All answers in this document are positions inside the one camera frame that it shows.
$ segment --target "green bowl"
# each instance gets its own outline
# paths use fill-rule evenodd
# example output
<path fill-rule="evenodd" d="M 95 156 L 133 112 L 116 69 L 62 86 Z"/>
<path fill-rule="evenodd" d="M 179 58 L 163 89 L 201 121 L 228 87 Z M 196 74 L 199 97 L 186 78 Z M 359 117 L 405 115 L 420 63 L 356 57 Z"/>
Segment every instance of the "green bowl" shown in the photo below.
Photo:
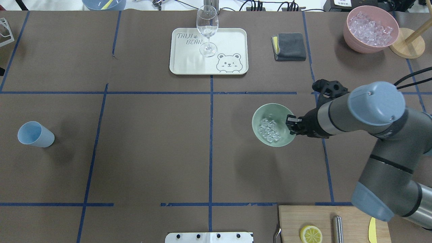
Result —
<path fill-rule="evenodd" d="M 252 129 L 254 130 L 255 136 L 264 144 L 272 147 L 282 147 L 294 140 L 295 135 L 289 133 L 288 127 L 285 125 L 286 116 L 293 115 L 293 113 L 286 107 L 276 103 L 265 104 L 258 108 L 254 116 L 252 117 Z M 267 120 L 274 120 L 276 122 L 276 128 L 280 134 L 279 141 L 269 143 L 264 137 L 258 132 L 260 121 L 263 118 Z"/>

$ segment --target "clear plastic ice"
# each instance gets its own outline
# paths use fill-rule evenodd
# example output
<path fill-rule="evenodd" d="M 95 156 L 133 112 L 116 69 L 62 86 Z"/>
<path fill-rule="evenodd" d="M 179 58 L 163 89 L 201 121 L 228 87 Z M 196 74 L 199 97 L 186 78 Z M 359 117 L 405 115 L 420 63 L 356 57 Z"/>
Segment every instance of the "clear plastic ice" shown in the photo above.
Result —
<path fill-rule="evenodd" d="M 267 120 L 267 118 L 263 118 L 260 121 L 258 132 L 269 143 L 277 142 L 280 140 L 280 134 L 276 128 L 276 122 L 274 120 L 269 121 Z"/>
<path fill-rule="evenodd" d="M 387 46 L 393 40 L 390 35 L 393 28 L 382 26 L 380 21 L 373 21 L 362 12 L 349 20 L 348 28 L 361 42 L 371 46 Z"/>

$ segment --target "wine glass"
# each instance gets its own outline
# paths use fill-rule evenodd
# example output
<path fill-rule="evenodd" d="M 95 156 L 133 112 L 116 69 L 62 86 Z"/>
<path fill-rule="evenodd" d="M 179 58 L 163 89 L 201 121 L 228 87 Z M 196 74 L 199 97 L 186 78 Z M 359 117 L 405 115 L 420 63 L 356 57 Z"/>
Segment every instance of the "wine glass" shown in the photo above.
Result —
<path fill-rule="evenodd" d="M 197 29 L 204 37 L 207 37 L 207 43 L 200 46 L 200 53 L 205 57 L 212 57 L 217 52 L 217 47 L 210 42 L 210 37 L 216 34 L 219 27 L 216 9 L 211 5 L 204 5 L 198 9 Z"/>

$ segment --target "folded cloth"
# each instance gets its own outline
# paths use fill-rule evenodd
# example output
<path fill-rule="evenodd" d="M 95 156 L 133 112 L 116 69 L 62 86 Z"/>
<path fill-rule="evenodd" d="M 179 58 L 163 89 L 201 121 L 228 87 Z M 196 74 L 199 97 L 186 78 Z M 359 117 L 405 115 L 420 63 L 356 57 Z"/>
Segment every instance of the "folded cloth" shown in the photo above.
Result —
<path fill-rule="evenodd" d="M 305 44 L 302 33 L 280 33 L 271 38 L 276 61 L 306 60 Z"/>

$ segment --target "yellow utensil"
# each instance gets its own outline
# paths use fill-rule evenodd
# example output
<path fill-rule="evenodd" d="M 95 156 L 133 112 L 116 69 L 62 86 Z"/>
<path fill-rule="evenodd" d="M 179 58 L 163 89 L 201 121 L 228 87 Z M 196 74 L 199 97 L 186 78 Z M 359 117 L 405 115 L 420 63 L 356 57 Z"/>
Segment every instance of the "yellow utensil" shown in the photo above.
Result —
<path fill-rule="evenodd" d="M 105 5 L 101 8 L 101 10 L 105 10 L 105 9 L 107 9 L 107 8 L 110 6 L 110 4 L 112 3 L 112 1 L 114 1 L 114 0 L 109 0 L 109 1 L 107 2 L 107 4 L 105 4 Z"/>
<path fill-rule="evenodd" d="M 377 229 L 376 229 L 375 218 L 372 217 L 369 222 L 368 239 L 371 243 L 377 243 Z"/>

